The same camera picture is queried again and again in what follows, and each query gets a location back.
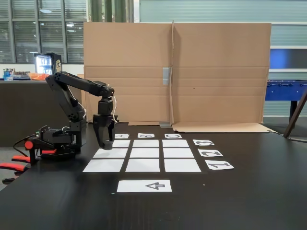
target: cardboard panel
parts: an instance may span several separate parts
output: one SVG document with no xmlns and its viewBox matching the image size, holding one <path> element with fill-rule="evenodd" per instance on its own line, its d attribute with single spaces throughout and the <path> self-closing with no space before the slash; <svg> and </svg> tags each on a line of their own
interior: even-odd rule
<svg viewBox="0 0 307 230">
<path fill-rule="evenodd" d="M 84 23 L 84 65 L 169 67 L 171 39 L 170 24 Z"/>
<path fill-rule="evenodd" d="M 163 68 L 85 67 L 91 81 L 110 84 L 115 90 L 120 122 L 168 121 L 168 85 L 163 84 Z M 87 94 L 87 116 L 97 113 L 100 97 Z"/>
<path fill-rule="evenodd" d="M 158 126 L 158 121 L 132 121 L 128 123 L 128 126 Z"/>
<path fill-rule="evenodd" d="M 179 122 L 172 125 L 177 132 L 208 132 L 208 133 L 268 133 L 275 132 L 258 123 L 235 122 Z"/>
<path fill-rule="evenodd" d="M 178 96 L 175 122 L 255 122 L 262 117 L 261 96 Z"/>
<path fill-rule="evenodd" d="M 269 23 L 175 23 L 174 67 L 268 67 Z"/>
<path fill-rule="evenodd" d="M 87 117 L 92 121 L 93 114 L 97 114 L 98 101 L 100 97 L 87 94 Z M 131 121 L 168 121 L 169 104 L 167 96 L 116 96 L 118 107 L 115 114 L 118 114 L 120 122 Z"/>
<path fill-rule="evenodd" d="M 174 123 L 260 123 L 268 70 L 267 67 L 174 68 Z"/>
</svg>

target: white paper square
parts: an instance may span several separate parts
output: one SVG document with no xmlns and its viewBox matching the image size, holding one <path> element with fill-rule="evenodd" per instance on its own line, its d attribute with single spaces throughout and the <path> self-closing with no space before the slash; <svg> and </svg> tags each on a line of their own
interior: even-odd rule
<svg viewBox="0 0 307 230">
<path fill-rule="evenodd" d="M 234 167 L 226 161 L 209 161 L 209 160 L 205 161 L 209 169 L 212 170 L 234 169 Z"/>
<path fill-rule="evenodd" d="M 222 154 L 218 150 L 198 149 L 202 157 L 221 157 Z"/>
<path fill-rule="evenodd" d="M 84 173 L 117 173 L 124 159 L 95 159 L 91 160 L 83 170 Z"/>
<path fill-rule="evenodd" d="M 189 147 L 186 140 L 162 140 L 163 147 Z"/>
<path fill-rule="evenodd" d="M 194 158 L 188 148 L 163 148 L 165 158 Z"/>
<path fill-rule="evenodd" d="M 182 138 L 180 134 L 176 134 L 176 133 L 173 133 L 173 134 L 165 134 L 165 138 L 167 139 L 179 139 L 179 138 Z"/>
<path fill-rule="evenodd" d="M 129 147 L 130 140 L 114 140 L 113 147 L 114 148 L 127 148 Z"/>
<path fill-rule="evenodd" d="M 115 134 L 115 139 L 128 139 L 129 134 Z"/>
<path fill-rule="evenodd" d="M 130 158 L 159 158 L 159 149 L 132 148 Z"/>
<path fill-rule="evenodd" d="M 214 145 L 210 140 L 193 140 L 195 145 L 208 146 Z"/>
<path fill-rule="evenodd" d="M 94 158 L 125 158 L 127 154 L 127 148 L 124 149 L 111 149 L 104 150 L 98 149 L 96 154 L 93 156 Z"/>
<path fill-rule="evenodd" d="M 195 159 L 165 159 L 165 172 L 193 173 L 201 172 Z"/>
<path fill-rule="evenodd" d="M 159 147 L 159 140 L 134 140 L 133 147 Z"/>
<path fill-rule="evenodd" d="M 159 172 L 159 159 L 129 159 L 126 172 Z"/>
<path fill-rule="evenodd" d="M 139 133 L 138 138 L 154 138 L 154 134 L 150 133 Z"/>
<path fill-rule="evenodd" d="M 119 181 L 118 193 L 156 193 L 171 192 L 169 180 L 126 180 Z"/>
</svg>

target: black cable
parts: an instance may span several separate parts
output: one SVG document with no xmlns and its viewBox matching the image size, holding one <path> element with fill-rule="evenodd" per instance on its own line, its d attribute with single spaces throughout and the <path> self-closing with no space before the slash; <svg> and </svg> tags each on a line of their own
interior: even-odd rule
<svg viewBox="0 0 307 230">
<path fill-rule="evenodd" d="M 26 155 L 24 152 L 20 151 L 20 150 L 17 149 L 15 146 L 16 146 L 17 144 L 19 144 L 20 142 L 22 142 L 22 141 L 24 141 L 24 140 L 26 140 L 26 139 L 28 139 L 28 138 L 30 138 L 30 137 L 33 137 L 33 136 L 36 136 L 36 134 L 32 134 L 32 135 L 27 136 L 26 138 L 24 138 L 24 139 L 22 139 L 22 140 L 17 141 L 17 142 L 13 145 L 13 149 L 15 149 L 17 152 L 20 152 L 22 155 L 24 155 L 25 157 L 27 157 L 27 155 Z"/>
</svg>

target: window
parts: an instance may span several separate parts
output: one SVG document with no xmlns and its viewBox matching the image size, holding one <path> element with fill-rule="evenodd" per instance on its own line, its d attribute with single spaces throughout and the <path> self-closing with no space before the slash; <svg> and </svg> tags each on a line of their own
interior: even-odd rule
<svg viewBox="0 0 307 230">
<path fill-rule="evenodd" d="M 0 63 L 12 62 L 9 24 L 0 22 Z"/>
<path fill-rule="evenodd" d="M 18 63 L 33 63 L 37 53 L 35 22 L 15 22 L 15 50 Z"/>
<path fill-rule="evenodd" d="M 34 53 L 83 63 L 87 0 L 0 0 L 0 63 L 33 63 Z"/>
</svg>

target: wall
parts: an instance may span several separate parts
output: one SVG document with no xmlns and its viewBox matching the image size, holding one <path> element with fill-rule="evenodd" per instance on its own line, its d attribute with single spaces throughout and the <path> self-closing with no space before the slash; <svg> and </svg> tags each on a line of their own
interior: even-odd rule
<svg viewBox="0 0 307 230">
<path fill-rule="evenodd" d="M 34 64 L 0 64 L 0 77 L 3 76 L 3 69 L 13 69 L 16 71 L 30 71 L 35 72 Z M 63 71 L 77 75 L 78 73 L 84 73 L 84 65 L 80 64 L 63 64 Z"/>
</svg>

